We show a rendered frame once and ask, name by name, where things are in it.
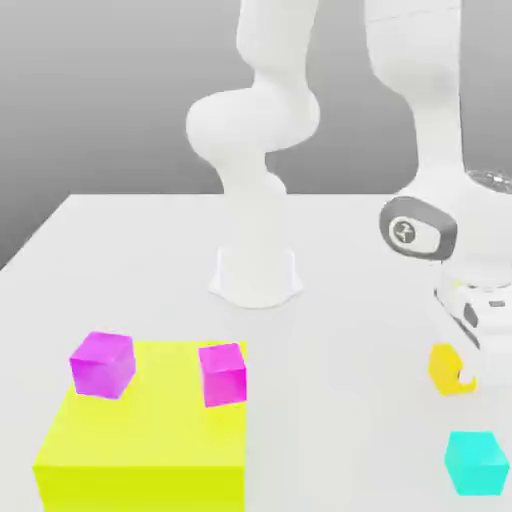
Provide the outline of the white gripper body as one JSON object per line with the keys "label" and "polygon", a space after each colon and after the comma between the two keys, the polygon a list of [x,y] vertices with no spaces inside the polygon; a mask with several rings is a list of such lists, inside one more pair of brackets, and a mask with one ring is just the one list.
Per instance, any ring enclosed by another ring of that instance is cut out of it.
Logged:
{"label": "white gripper body", "polygon": [[512,283],[478,287],[455,282],[439,286],[434,297],[477,349],[484,339],[512,338]]}

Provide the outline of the small yellow cube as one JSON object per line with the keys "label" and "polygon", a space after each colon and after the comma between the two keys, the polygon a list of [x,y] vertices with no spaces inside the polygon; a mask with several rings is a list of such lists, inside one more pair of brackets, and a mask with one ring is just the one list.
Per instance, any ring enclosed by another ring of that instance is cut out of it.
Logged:
{"label": "small yellow cube", "polygon": [[463,361],[452,345],[436,343],[432,346],[428,375],[442,396],[471,393],[476,390],[475,377],[469,383],[460,381],[463,368]]}

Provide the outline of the small cyan cube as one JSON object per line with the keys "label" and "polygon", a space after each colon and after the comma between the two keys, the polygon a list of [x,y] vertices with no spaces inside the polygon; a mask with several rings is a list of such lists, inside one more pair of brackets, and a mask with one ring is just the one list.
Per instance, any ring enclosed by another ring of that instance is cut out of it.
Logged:
{"label": "small cyan cube", "polygon": [[499,496],[510,469],[492,431],[452,431],[444,464],[460,496]]}

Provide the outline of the small magenta cube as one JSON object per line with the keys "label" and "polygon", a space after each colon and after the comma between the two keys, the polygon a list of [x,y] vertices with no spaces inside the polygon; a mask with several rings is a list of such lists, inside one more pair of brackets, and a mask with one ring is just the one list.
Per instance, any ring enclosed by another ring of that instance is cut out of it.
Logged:
{"label": "small magenta cube", "polygon": [[200,347],[198,357],[206,408],[241,403],[247,399],[246,365],[238,343]]}

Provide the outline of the small purple cube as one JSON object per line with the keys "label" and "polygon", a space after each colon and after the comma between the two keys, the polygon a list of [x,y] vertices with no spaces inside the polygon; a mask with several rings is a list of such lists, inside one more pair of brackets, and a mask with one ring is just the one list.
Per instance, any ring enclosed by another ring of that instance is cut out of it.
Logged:
{"label": "small purple cube", "polygon": [[126,335],[90,332],[69,361],[80,395],[119,399],[136,373],[134,342]]}

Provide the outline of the large yellow box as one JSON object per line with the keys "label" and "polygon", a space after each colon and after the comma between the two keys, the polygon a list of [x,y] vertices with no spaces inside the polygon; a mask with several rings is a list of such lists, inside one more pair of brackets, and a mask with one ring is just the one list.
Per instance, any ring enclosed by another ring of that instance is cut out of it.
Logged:
{"label": "large yellow box", "polygon": [[33,464],[44,512],[245,512],[246,406],[203,400],[215,345],[137,342],[118,400],[68,388]]}

